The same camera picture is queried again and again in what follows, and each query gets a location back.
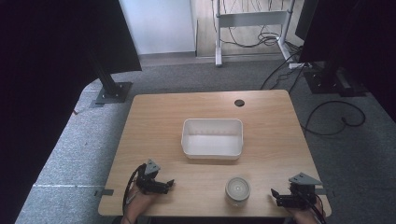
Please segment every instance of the metal frame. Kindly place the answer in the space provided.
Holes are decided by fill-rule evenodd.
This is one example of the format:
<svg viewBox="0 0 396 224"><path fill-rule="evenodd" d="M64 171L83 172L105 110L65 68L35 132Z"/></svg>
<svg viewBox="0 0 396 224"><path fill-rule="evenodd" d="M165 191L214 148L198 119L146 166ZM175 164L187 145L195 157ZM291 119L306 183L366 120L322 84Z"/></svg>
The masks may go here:
<svg viewBox="0 0 396 224"><path fill-rule="evenodd" d="M286 11L269 11L269 12L253 12L241 14L220 14L220 0L217 0L216 29L218 31L216 38L216 66L222 66L221 61L221 38L220 28L253 26L253 25L283 25L282 35L277 41L283 57L288 63L292 62L290 53L285 46L286 34L289 30L291 15L293 13L295 0L290 0L290 5Z"/></svg>

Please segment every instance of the white container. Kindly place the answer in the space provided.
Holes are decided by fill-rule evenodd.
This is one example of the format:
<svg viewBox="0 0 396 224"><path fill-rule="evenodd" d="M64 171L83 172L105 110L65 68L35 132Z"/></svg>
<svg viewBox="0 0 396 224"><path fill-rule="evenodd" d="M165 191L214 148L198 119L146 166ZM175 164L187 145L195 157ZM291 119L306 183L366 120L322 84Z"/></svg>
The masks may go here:
<svg viewBox="0 0 396 224"><path fill-rule="evenodd" d="M242 121L186 119L181 145L190 159L236 160L244 145Z"/></svg>
<svg viewBox="0 0 396 224"><path fill-rule="evenodd" d="M230 179L225 186L227 202L235 207L242 207L250 196L250 185L246 179L236 176Z"/></svg>

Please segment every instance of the white plastic bin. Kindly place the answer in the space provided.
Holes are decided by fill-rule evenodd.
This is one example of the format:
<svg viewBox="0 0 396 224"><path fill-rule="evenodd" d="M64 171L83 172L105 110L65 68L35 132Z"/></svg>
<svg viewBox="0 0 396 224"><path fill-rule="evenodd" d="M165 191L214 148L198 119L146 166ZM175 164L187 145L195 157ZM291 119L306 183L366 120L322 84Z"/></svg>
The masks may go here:
<svg viewBox="0 0 396 224"><path fill-rule="evenodd" d="M181 145L190 159L236 160L244 145L242 121L186 119Z"/></svg>

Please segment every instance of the canister lid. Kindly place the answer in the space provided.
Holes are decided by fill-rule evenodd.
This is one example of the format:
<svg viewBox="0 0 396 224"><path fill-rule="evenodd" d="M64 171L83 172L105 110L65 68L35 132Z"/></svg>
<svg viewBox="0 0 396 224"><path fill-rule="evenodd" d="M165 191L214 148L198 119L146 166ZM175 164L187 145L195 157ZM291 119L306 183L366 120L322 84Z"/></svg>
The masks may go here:
<svg viewBox="0 0 396 224"><path fill-rule="evenodd" d="M246 179L238 176L228 181L225 191L233 200L242 202L250 195L250 185Z"/></svg>

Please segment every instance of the black bracket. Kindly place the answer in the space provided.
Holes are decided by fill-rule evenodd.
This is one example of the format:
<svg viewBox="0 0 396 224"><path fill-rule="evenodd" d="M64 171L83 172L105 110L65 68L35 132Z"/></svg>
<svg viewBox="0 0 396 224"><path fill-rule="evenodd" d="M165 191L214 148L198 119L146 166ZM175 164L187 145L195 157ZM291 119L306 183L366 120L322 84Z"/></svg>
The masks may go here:
<svg viewBox="0 0 396 224"><path fill-rule="evenodd" d="M92 101L90 108L102 107L104 104L124 103L132 82L115 82L116 93L110 94L104 87L99 91L96 100Z"/></svg>
<svg viewBox="0 0 396 224"><path fill-rule="evenodd" d="M356 82L345 69L339 68L332 80L324 80L323 72L305 72L306 82L314 94L338 93L342 97L366 96L367 89Z"/></svg>
<svg viewBox="0 0 396 224"><path fill-rule="evenodd" d="M101 198L102 195L113 196L114 189L103 189L102 191L96 191L93 196Z"/></svg>

